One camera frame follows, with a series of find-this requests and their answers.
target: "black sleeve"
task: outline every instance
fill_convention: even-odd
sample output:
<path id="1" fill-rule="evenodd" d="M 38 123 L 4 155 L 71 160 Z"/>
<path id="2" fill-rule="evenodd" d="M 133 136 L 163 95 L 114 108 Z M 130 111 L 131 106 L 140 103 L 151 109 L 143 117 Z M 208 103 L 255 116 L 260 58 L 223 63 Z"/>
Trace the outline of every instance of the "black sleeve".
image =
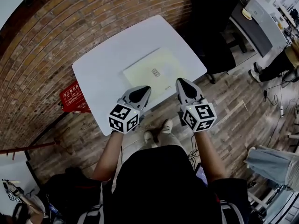
<path id="1" fill-rule="evenodd" d="M 248 223 L 250 206 L 247 194 L 247 183 L 243 179 L 219 179 L 209 184 L 218 198 L 237 206 L 242 214 L 244 223 Z"/>

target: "gray desk top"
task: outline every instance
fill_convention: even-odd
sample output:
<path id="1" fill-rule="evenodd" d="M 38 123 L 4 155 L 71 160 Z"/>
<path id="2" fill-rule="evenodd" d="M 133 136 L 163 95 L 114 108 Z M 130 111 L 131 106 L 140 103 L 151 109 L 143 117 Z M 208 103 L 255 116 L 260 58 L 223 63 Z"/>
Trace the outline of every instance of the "gray desk top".
<path id="1" fill-rule="evenodd" d="M 255 45 L 259 54 L 264 57 L 271 50 L 272 44 L 261 27 L 253 18 L 252 20 L 248 20 L 243 16 L 243 8 L 243 5 L 241 3 L 238 3 L 231 14 L 231 18 L 234 19 L 234 21 L 242 28 L 244 33 Z"/>

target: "pale yellow paper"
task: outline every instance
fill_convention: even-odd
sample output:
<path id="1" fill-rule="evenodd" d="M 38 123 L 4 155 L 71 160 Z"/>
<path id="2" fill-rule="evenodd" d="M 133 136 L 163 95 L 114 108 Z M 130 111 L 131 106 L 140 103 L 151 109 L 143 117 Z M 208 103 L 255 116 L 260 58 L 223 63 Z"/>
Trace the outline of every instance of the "pale yellow paper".
<path id="1" fill-rule="evenodd" d="M 123 71 L 132 87 L 149 85 L 150 101 L 175 87 L 177 78 L 186 78 L 180 61 L 167 49 L 159 48 Z"/>

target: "black pants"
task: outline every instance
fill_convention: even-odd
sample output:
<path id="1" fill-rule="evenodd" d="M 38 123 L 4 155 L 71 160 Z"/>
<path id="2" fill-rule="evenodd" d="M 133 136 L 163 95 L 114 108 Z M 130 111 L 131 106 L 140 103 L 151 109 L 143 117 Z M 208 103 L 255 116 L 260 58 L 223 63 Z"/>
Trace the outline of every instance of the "black pants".
<path id="1" fill-rule="evenodd" d="M 285 51 L 283 51 L 274 59 L 274 61 L 268 67 L 262 70 L 262 73 L 260 74 L 260 80 L 272 80 L 275 77 L 277 77 L 281 72 L 292 69 L 294 69 L 294 66 L 286 56 Z"/>

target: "white table in corner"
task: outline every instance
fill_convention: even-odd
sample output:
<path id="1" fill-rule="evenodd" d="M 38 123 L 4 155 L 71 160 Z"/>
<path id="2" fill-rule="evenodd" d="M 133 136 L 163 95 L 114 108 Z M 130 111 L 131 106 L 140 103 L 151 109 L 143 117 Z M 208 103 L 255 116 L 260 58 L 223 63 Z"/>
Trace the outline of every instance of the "white table in corner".
<path id="1" fill-rule="evenodd" d="M 123 70 L 158 48 L 167 48 L 183 66 L 186 78 L 194 81 L 206 68 L 182 37 L 160 15 L 137 23 L 99 44 L 72 66 L 90 110 L 104 135 L 111 133 L 108 114 L 132 88 Z M 175 84 L 150 101 L 144 111 L 176 93 Z"/>

